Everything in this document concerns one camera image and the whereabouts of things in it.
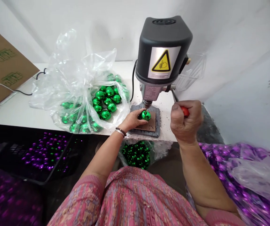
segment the drill press base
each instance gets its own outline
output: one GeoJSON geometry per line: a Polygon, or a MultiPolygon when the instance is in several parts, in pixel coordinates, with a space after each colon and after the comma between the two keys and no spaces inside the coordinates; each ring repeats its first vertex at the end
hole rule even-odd
{"type": "MultiPolygon", "coordinates": [[[[135,111],[137,109],[141,109],[144,108],[144,104],[141,103],[139,105],[132,105],[131,106],[131,111],[135,111]]],[[[139,135],[145,135],[145,136],[150,136],[150,137],[159,137],[160,136],[160,110],[159,108],[156,108],[154,106],[151,106],[148,109],[149,112],[155,112],[156,117],[155,117],[155,132],[152,131],[147,131],[147,130],[139,130],[139,129],[132,129],[129,131],[129,133],[135,133],[135,134],[139,134],[139,135]]]]}

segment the white wall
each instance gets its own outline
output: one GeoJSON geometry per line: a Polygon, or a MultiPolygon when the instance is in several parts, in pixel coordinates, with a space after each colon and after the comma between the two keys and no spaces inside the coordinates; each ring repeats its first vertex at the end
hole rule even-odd
{"type": "Polygon", "coordinates": [[[270,149],[270,57],[243,73],[205,103],[225,143],[270,149]]]}
{"type": "Polygon", "coordinates": [[[34,63],[47,62],[59,33],[71,27],[86,34],[93,51],[116,47],[116,60],[134,60],[146,17],[181,15],[194,35],[190,52],[207,53],[208,60],[204,78],[180,99],[206,101],[270,54],[268,0],[0,0],[0,5],[0,33],[34,63]]]}
{"type": "Polygon", "coordinates": [[[206,101],[237,80],[255,64],[270,57],[270,1],[212,1],[195,27],[190,50],[207,53],[204,78],[180,99],[206,101]]]}

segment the black power cord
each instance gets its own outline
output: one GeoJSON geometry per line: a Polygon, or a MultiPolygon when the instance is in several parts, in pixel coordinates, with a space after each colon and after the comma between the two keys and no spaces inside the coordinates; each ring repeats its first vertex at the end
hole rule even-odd
{"type": "Polygon", "coordinates": [[[135,73],[135,69],[136,69],[136,64],[137,64],[137,60],[135,61],[134,68],[133,68],[133,74],[132,74],[132,98],[131,98],[130,102],[133,100],[133,96],[134,96],[134,73],[135,73]]]}
{"type": "MultiPolygon", "coordinates": [[[[47,69],[47,68],[44,68],[44,71],[37,73],[37,76],[35,77],[35,79],[38,80],[38,77],[39,77],[40,74],[46,74],[46,72],[45,72],[46,69],[47,69]]],[[[14,91],[20,92],[20,93],[22,93],[22,94],[24,94],[24,95],[27,95],[27,96],[31,96],[31,95],[32,95],[32,94],[26,94],[26,93],[23,93],[22,91],[17,90],[17,89],[14,90],[14,91]]]]}

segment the warning label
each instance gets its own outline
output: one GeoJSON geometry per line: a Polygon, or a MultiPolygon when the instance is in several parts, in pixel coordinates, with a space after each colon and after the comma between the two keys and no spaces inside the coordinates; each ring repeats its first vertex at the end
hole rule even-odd
{"type": "Polygon", "coordinates": [[[148,78],[170,77],[181,47],[152,47],[148,78]]]}
{"type": "Polygon", "coordinates": [[[155,72],[169,72],[170,71],[170,57],[169,51],[165,50],[159,60],[156,62],[152,71],[155,72]]]}

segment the purple plastic wrap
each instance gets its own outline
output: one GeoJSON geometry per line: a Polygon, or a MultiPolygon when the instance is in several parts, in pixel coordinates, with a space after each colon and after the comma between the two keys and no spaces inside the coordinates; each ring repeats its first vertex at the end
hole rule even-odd
{"type": "Polygon", "coordinates": [[[42,200],[29,184],[0,170],[0,225],[41,225],[42,200]]]}
{"type": "MultiPolygon", "coordinates": [[[[263,168],[270,167],[270,151],[244,143],[233,145],[200,143],[199,145],[228,195],[236,203],[245,223],[251,226],[270,225],[270,200],[258,194],[260,193],[259,188],[250,187],[255,188],[258,192],[256,193],[253,191],[254,189],[248,189],[238,183],[236,181],[238,178],[232,176],[233,170],[243,160],[249,160],[250,163],[259,162],[263,168]]],[[[263,195],[270,198],[270,190],[265,193],[263,189],[262,192],[263,195]]]]}

